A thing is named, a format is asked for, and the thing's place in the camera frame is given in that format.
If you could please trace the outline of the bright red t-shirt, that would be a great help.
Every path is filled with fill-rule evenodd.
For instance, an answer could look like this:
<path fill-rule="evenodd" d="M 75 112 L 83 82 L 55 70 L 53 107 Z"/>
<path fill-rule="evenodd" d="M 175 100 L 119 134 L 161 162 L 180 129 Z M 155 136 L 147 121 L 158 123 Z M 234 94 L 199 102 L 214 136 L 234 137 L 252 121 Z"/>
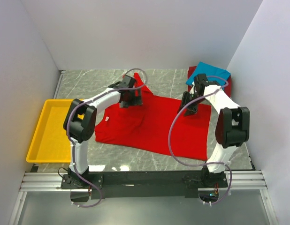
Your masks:
<path fill-rule="evenodd" d="M 121 145 L 164 155 L 207 160 L 211 106 L 200 104 L 192 116 L 180 116 L 172 131 L 180 101 L 154 95 L 142 88 L 141 106 L 108 107 L 95 127 L 99 143 Z"/>

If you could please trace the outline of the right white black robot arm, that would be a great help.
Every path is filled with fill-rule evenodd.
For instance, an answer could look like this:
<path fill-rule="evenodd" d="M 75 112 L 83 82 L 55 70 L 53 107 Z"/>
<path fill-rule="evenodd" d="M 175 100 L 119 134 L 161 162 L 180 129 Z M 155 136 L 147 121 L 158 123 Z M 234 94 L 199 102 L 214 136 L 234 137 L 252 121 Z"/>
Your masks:
<path fill-rule="evenodd" d="M 183 93 L 177 113 L 186 110 L 184 116 L 195 115 L 203 100 L 207 100 L 218 113 L 215 128 L 217 144 L 201 170 L 201 183 L 211 187 L 224 180 L 225 165 L 237 148 L 248 141 L 250 110 L 235 103 L 215 76 L 211 81 L 208 78 L 206 74 L 198 74 L 193 78 L 192 89 Z"/>

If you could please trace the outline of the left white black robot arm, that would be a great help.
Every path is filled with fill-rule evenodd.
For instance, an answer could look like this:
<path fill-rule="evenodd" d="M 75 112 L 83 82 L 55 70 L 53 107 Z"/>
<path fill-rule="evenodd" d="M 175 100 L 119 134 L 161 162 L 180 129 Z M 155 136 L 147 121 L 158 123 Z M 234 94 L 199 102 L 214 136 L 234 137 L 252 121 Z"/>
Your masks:
<path fill-rule="evenodd" d="M 137 86 L 136 78 L 124 75 L 121 81 L 109 85 L 100 94 L 84 100 L 76 98 L 71 102 L 63 128 L 71 149 L 68 176 L 77 188 L 87 185 L 96 187 L 89 176 L 87 151 L 88 141 L 95 131 L 98 113 L 115 104 L 124 108 L 142 105 L 142 87 L 144 84 Z"/>

